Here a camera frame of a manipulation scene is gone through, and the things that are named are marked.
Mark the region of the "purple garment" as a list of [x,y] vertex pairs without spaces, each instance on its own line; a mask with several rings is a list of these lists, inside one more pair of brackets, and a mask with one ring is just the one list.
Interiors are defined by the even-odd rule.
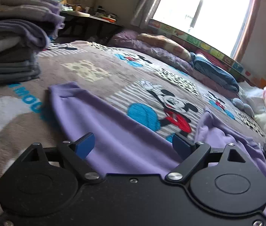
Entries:
[[172,147],[173,136],[179,133],[213,148],[237,145],[266,177],[266,159],[250,135],[235,129],[233,120],[219,119],[171,87],[139,80],[106,100],[75,82],[52,85],[49,92],[53,112],[68,140],[88,132],[95,135],[95,147],[87,160],[100,174],[165,176],[182,162]]

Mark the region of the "folded clothes stack left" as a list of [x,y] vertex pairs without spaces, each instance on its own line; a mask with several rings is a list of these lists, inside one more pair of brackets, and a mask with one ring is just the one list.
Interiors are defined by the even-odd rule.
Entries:
[[0,0],[0,84],[39,77],[37,55],[63,28],[60,11],[57,0]]

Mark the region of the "small blue-grey plush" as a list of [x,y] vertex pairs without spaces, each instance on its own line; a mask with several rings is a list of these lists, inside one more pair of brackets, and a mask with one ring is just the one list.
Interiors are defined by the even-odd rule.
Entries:
[[253,118],[254,117],[254,111],[252,107],[249,104],[244,103],[241,99],[239,98],[233,98],[231,100],[232,104],[238,108],[239,110],[243,111],[246,113],[249,117]]

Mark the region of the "Mickey Mouse blanket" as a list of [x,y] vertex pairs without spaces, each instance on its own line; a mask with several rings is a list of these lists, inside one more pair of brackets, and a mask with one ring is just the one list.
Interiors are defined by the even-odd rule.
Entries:
[[123,92],[139,80],[171,87],[210,109],[219,119],[233,120],[233,127],[250,135],[261,149],[265,144],[264,131],[229,98],[148,55],[96,43],[73,42],[49,47],[39,53],[37,62],[40,78],[0,84],[0,177],[32,143],[54,147],[68,140],[53,112],[49,88],[70,82],[102,100]]

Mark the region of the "colourful headboard panel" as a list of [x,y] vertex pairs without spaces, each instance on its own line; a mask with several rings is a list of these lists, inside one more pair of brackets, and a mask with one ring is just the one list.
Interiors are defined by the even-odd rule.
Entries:
[[266,87],[266,80],[264,78],[256,76],[234,59],[186,32],[154,19],[149,21],[147,30],[150,33],[168,37],[188,50],[204,52],[205,55],[217,61],[217,65],[234,76],[237,81],[247,81],[250,85],[259,88]]

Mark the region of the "orange patterned pillow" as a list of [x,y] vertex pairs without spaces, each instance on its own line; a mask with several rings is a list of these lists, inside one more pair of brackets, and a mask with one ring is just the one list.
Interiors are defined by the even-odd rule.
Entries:
[[180,44],[175,41],[163,36],[163,35],[150,35],[146,33],[141,33],[137,35],[137,39],[145,42],[153,47],[159,47],[167,52],[187,61],[191,61],[191,54],[188,50],[182,47]]

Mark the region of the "purple quilt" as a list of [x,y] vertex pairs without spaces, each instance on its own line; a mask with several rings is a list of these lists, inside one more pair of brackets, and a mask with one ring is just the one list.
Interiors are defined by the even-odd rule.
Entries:
[[139,33],[136,31],[124,29],[121,32],[115,34],[109,40],[107,45],[109,47],[129,48],[140,53],[144,53],[176,68],[177,70],[187,73],[199,82],[203,83],[207,87],[211,88],[212,90],[220,93],[221,95],[227,98],[238,97],[237,93],[227,90],[225,87],[210,79],[208,76],[193,69],[192,64],[190,62],[187,62],[162,48],[152,47],[151,45],[141,40],[138,40],[138,34]]

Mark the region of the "dark side table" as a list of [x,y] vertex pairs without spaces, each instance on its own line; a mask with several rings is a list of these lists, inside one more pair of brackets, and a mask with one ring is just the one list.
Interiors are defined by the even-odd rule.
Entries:
[[91,15],[82,17],[68,14],[67,12],[60,12],[60,15],[65,18],[65,26],[59,30],[58,37],[54,41],[56,43],[82,40],[107,45],[115,34],[124,29],[122,25]]

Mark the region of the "grey window curtain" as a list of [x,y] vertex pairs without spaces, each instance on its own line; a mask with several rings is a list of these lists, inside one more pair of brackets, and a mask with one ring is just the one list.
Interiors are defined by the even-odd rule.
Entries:
[[139,0],[130,21],[132,26],[145,29],[153,18],[161,0]]

